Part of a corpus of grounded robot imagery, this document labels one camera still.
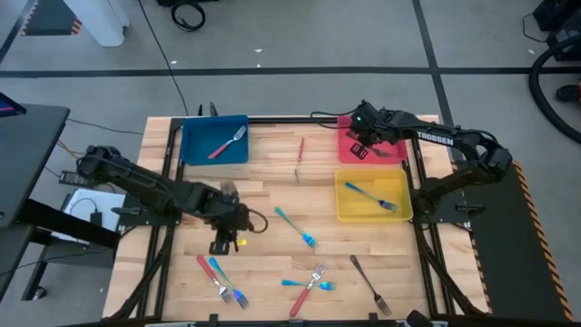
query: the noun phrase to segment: pink bin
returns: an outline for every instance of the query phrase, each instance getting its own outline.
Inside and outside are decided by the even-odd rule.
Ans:
[[[337,124],[339,127],[348,127],[351,124],[351,117],[340,116],[337,118]],[[379,157],[373,151],[369,150],[365,159],[360,160],[350,151],[351,146],[357,143],[357,141],[347,136],[348,131],[349,129],[347,128],[338,130],[339,161],[344,164],[399,164],[408,157],[406,142],[399,141],[395,145],[391,145],[388,142],[373,145],[374,148],[391,154],[391,157]]]

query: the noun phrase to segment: blue fork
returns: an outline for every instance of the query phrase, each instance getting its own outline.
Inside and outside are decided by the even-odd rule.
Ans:
[[[216,261],[216,259],[211,257],[210,260],[208,260],[208,262],[222,276],[222,278],[228,284],[228,286],[230,286],[232,288],[232,291],[234,292],[234,299],[236,299],[236,301],[238,301],[238,304],[242,307],[242,309],[246,309],[248,307],[248,300],[246,300],[246,297],[244,296],[244,294],[242,294],[242,292],[237,290],[234,287],[234,285],[232,285],[232,283],[230,282],[228,277],[226,277],[226,274],[222,271],[222,268],[220,268],[220,265],[218,265],[218,262]]]

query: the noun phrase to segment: wooden table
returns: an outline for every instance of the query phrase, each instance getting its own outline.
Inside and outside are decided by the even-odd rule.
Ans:
[[[435,115],[420,117],[437,121]],[[143,136],[138,164],[160,173],[167,143],[170,117],[151,117]],[[281,279],[308,281],[317,263],[328,266],[324,280],[338,284],[338,290],[311,291],[296,318],[305,320],[366,320],[378,309],[373,296],[349,260],[356,254],[369,279],[393,311],[390,318],[405,318],[416,309],[427,313],[418,248],[409,223],[340,223],[335,213],[334,172],[338,168],[399,168],[400,165],[374,166],[342,164],[338,160],[336,131],[316,124],[260,124],[250,129],[250,161],[247,164],[186,166],[184,180],[218,186],[233,180],[241,201],[269,218],[264,234],[241,233],[248,240],[239,253],[218,258],[222,269],[247,296],[250,306],[243,310],[226,304],[195,260],[208,248],[214,232],[201,220],[184,215],[173,240],[165,306],[165,321],[207,321],[211,313],[219,320],[288,320],[289,311],[302,292],[301,287],[282,287]],[[301,137],[305,137],[300,185],[294,167]],[[179,149],[181,132],[176,136]],[[441,177],[452,172],[448,150],[420,142],[428,176]],[[170,176],[175,176],[174,150]],[[416,166],[410,160],[414,181]],[[274,212],[279,205],[305,231],[319,242],[311,249]],[[126,235],[117,252],[103,316],[115,312],[143,275],[151,227],[138,227]],[[448,271],[466,296],[482,311],[487,310],[468,233],[440,225],[439,234]],[[443,301],[437,277],[434,288],[438,307]],[[153,313],[157,281],[150,288],[147,314]]]

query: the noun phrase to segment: yellow tray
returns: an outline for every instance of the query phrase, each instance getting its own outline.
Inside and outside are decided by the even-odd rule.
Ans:
[[[398,210],[382,208],[377,201],[345,186],[351,182]],[[342,223],[404,222],[413,216],[406,172],[401,169],[339,169],[335,172],[337,217]]]

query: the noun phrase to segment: blue tray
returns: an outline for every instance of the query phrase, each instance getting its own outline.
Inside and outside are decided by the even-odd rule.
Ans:
[[[243,125],[247,130],[242,139],[232,142],[216,158],[208,159],[208,155],[232,139]],[[244,114],[186,119],[180,160],[190,165],[247,163],[248,132],[248,116]]]

